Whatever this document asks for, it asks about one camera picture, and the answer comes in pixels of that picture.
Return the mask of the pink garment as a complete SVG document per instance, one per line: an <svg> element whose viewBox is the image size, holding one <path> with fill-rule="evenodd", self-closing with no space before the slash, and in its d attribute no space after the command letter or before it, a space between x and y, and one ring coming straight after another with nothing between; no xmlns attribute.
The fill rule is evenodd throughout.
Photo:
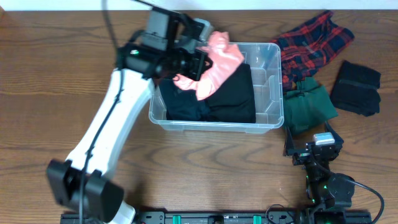
<svg viewBox="0 0 398 224"><path fill-rule="evenodd" d="M198 49L208 54L213 62L211 68L201 75L199 81L177 74L173 82L181 90L195 90L197 100L204 100L213 95L237 70L244 56L237 44L229 42L228 32L214 31L210 35L207 46Z"/></svg>

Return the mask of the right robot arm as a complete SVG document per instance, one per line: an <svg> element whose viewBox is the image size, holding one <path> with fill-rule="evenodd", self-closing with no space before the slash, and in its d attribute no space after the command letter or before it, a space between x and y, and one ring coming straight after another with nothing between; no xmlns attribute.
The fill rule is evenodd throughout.
<svg viewBox="0 0 398 224"><path fill-rule="evenodd" d="M313 135L305 147L296 148L291 130L285 129L284 155L306 172L306 193L313 205L294 215L295 223L347 224L346 209L352 206L354 186L350 176L334 173L330 162L335 160L344 140L326 122L325 131Z"/></svg>

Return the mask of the dark navy garment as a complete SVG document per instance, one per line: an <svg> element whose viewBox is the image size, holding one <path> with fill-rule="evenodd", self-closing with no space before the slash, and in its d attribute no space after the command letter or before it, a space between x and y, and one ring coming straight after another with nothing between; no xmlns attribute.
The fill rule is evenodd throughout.
<svg viewBox="0 0 398 224"><path fill-rule="evenodd" d="M197 100L195 90L181 90L170 79L163 79L159 84L159 89L165 103L168 120L206 120L210 108L204 100Z"/></svg>

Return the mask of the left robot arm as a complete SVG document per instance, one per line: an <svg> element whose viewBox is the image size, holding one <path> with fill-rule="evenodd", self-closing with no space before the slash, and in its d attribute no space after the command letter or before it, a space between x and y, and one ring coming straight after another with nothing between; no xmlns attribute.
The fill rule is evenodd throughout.
<svg viewBox="0 0 398 224"><path fill-rule="evenodd" d="M74 211L62 223L132 223L135 209L112 182L120 153L157 80L177 74L198 80L212 62L198 46L211 24L153 7L144 30L116 46L115 69L87 132L64 161L50 161L46 175L58 204Z"/></svg>

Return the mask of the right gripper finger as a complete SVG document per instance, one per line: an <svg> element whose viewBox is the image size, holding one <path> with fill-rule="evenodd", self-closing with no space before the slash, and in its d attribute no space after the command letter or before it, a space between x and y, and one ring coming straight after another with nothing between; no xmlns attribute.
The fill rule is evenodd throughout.
<svg viewBox="0 0 398 224"><path fill-rule="evenodd" d="M285 127L285 144L284 144L284 156L292 156L295 152L295 145L292 134L288 127Z"/></svg>
<svg viewBox="0 0 398 224"><path fill-rule="evenodd" d="M333 136L333 138L335 140L336 148L341 149L343 147L343 143L344 143L343 138L331 127L329 122L326 121L324 127L325 127L325 131L328 133L331 133L331 135Z"/></svg>

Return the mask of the large black garment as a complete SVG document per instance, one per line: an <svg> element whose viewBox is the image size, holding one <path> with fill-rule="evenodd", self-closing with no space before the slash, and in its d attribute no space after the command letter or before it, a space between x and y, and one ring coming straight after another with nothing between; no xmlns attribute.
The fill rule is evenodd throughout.
<svg viewBox="0 0 398 224"><path fill-rule="evenodd" d="M250 66L242 63L205 103L209 108L205 121L255 123L256 106Z"/></svg>

